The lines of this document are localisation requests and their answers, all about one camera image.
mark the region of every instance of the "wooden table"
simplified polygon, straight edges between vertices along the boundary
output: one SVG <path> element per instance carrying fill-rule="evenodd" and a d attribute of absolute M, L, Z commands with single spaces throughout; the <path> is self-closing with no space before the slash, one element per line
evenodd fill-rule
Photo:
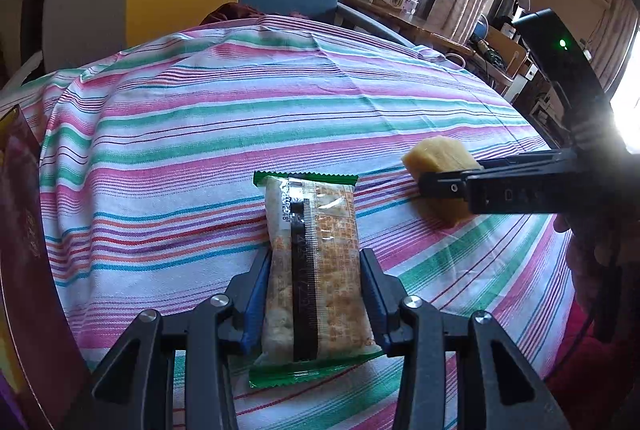
<path fill-rule="evenodd" d="M 340 2 L 367 14 L 375 15 L 380 22 L 390 28 L 399 28 L 400 35 L 414 44 L 430 44 L 439 51 L 453 52 L 468 60 L 472 59 L 475 54 L 475 51 L 467 46 L 430 32 L 426 27 L 425 20 L 406 14 L 401 10 L 383 8 L 366 0 L 340 0 Z"/>

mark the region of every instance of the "maroon package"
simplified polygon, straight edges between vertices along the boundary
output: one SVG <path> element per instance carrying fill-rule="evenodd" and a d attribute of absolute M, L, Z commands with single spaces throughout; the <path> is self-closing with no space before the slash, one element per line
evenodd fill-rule
<path fill-rule="evenodd" d="M 59 426 L 89 377 L 49 266 L 39 156 L 16 106 L 0 120 L 0 368 L 30 430 Z"/>

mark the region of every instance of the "red fabric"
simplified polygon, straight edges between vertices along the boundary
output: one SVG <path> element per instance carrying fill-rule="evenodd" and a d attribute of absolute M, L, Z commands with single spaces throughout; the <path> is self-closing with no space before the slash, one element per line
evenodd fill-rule
<path fill-rule="evenodd" d="M 586 318 L 574 300 L 556 363 L 572 345 Z M 628 342 L 603 344 L 590 330 L 574 355 L 546 385 L 573 430 L 600 430 L 606 427 L 631 389 L 634 369 L 632 346 Z"/>

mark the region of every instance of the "plastic packaging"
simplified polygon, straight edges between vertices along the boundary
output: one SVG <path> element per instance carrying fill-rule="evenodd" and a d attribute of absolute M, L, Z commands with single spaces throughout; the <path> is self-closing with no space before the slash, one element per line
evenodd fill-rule
<path fill-rule="evenodd" d="M 380 355 L 360 292 L 357 176 L 257 172 L 273 250 L 253 386 L 315 380 Z"/>

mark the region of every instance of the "striped bedsheet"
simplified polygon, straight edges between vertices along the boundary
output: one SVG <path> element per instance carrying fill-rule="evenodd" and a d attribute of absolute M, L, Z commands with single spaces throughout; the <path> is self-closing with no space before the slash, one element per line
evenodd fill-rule
<path fill-rule="evenodd" d="M 543 150 L 491 88 L 442 55 L 301 19 L 264 17 L 166 36 L 23 86 L 43 142 L 49 259 L 85 359 L 133 317 L 193 308 L 268 243 L 256 169 L 356 173 L 360 241 L 407 291 L 487 309 L 535 369 L 555 358 L 573 296 L 566 235 L 544 215 L 430 218 L 400 157 L 452 136 L 479 158 Z M 377 358 L 316 383 L 252 390 L 234 366 L 241 429 L 390 428 L 402 362 Z M 174 423 L 184 427 L 184 356 Z M 456 424 L 447 361 L 447 428 Z"/>

